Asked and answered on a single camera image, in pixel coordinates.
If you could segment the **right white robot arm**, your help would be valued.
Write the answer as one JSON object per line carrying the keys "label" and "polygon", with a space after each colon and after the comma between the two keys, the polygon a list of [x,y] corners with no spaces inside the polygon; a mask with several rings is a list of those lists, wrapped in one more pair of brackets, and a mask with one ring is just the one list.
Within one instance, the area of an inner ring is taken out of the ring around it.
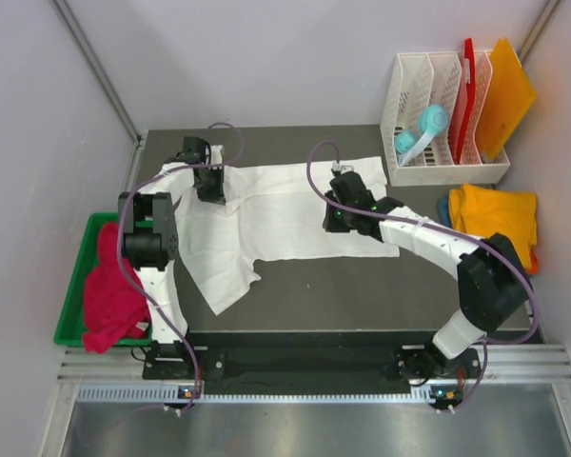
{"label": "right white robot arm", "polygon": [[432,374],[449,375],[463,352],[529,300],[530,282],[506,236],[468,235],[423,218],[390,197],[377,200],[353,170],[335,171],[329,185],[325,231],[355,231],[403,248],[456,280],[459,309],[425,346],[424,361]]}

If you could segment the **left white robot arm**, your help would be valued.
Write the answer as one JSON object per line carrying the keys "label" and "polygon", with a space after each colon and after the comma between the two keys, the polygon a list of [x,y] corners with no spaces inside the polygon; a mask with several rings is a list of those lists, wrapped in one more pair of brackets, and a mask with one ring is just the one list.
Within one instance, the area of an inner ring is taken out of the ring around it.
{"label": "left white robot arm", "polygon": [[155,175],[118,200],[118,268],[147,305],[151,354],[165,355],[164,366],[180,378],[190,375],[198,360],[186,338],[188,324],[175,284],[175,263],[180,259],[176,211],[188,191],[203,203],[226,201],[224,154],[222,145],[187,136],[182,149]]}

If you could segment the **white t-shirt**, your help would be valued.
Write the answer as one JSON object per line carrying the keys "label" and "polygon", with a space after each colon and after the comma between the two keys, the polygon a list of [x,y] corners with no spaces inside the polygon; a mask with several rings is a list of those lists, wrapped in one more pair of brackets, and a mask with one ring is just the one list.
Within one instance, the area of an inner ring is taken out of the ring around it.
{"label": "white t-shirt", "polygon": [[226,203],[201,202],[191,186],[177,200],[181,259],[214,314],[260,280],[257,260],[397,257],[397,247],[354,232],[327,233],[325,202],[305,165],[227,168]]}

